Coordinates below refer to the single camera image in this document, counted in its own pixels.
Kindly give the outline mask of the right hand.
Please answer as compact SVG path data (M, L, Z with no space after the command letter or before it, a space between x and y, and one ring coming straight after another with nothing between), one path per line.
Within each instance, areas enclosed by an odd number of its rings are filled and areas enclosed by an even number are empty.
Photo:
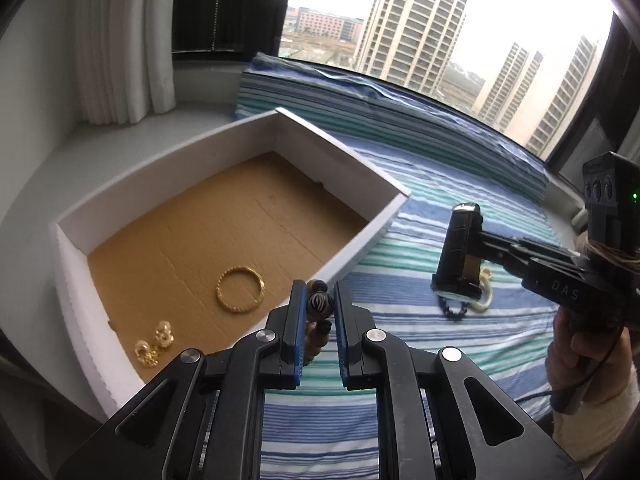
M546 359L548 383L578 406L595 408L627 390L638 391L634 344L620 324L624 298L621 292L588 295L586 306L556 311Z

